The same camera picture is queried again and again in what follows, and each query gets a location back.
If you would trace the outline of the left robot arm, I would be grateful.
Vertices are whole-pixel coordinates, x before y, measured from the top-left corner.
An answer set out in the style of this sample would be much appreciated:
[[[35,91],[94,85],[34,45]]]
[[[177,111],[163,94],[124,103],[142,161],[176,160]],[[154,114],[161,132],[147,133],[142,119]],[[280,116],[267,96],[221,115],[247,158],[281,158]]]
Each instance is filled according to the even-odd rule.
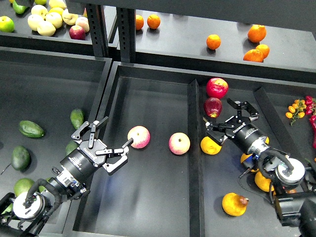
[[[78,147],[60,162],[62,170],[55,170],[55,177],[38,179],[28,191],[18,196],[8,193],[1,199],[0,224],[13,237],[37,236],[62,203],[89,194],[86,182],[99,168],[112,175],[127,163],[133,139],[120,148],[108,148],[98,139],[98,131],[107,122],[108,117],[86,121],[72,134]]]

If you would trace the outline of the yellow pear under arm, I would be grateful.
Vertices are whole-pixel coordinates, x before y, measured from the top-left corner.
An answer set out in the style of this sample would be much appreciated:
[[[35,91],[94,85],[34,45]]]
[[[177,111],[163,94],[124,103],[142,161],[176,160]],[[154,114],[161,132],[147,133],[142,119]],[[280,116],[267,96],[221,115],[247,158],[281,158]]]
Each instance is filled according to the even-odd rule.
[[[255,174],[255,184],[264,192],[274,191],[274,186],[270,188],[271,179],[265,178],[260,171]]]

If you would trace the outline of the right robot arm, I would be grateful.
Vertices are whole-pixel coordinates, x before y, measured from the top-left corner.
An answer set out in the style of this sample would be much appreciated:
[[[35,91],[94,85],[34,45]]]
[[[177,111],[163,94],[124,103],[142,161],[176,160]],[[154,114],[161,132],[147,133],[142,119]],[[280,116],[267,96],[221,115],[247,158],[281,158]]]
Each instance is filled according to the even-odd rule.
[[[260,173],[269,181],[269,201],[283,226],[298,227],[301,236],[316,235],[316,165],[291,158],[270,147],[267,136],[252,122],[258,111],[247,101],[227,99],[237,114],[224,123],[205,118],[207,135],[219,146],[231,140],[246,156],[244,175]]]

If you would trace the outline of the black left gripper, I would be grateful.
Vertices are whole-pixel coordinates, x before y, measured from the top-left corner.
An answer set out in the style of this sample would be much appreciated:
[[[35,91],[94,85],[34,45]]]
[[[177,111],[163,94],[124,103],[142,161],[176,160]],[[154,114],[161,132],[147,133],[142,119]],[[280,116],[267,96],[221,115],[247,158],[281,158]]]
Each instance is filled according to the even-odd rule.
[[[133,143],[130,138],[121,148],[108,149],[98,138],[98,131],[108,123],[109,117],[105,116],[101,121],[90,123],[85,121],[72,135],[74,142],[79,147],[60,161],[61,165],[72,177],[83,184],[88,177],[101,166],[109,175],[113,175],[128,162],[129,147]],[[89,131],[88,140],[84,141],[82,135]],[[120,157],[115,163],[107,163],[107,159]]]

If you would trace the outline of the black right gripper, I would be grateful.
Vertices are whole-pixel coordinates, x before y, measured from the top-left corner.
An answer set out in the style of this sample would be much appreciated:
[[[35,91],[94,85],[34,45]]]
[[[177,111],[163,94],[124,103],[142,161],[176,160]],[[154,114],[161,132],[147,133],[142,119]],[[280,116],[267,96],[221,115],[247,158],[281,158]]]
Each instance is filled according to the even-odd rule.
[[[259,112],[247,101],[233,101],[228,98],[227,103],[237,111],[237,115],[232,116],[225,123],[216,123],[203,118],[207,136],[217,145],[223,145],[227,139],[230,139],[247,155],[260,155],[268,149],[269,146],[265,142],[267,135],[251,123],[258,119]],[[250,117],[243,117],[242,110],[247,111]]]

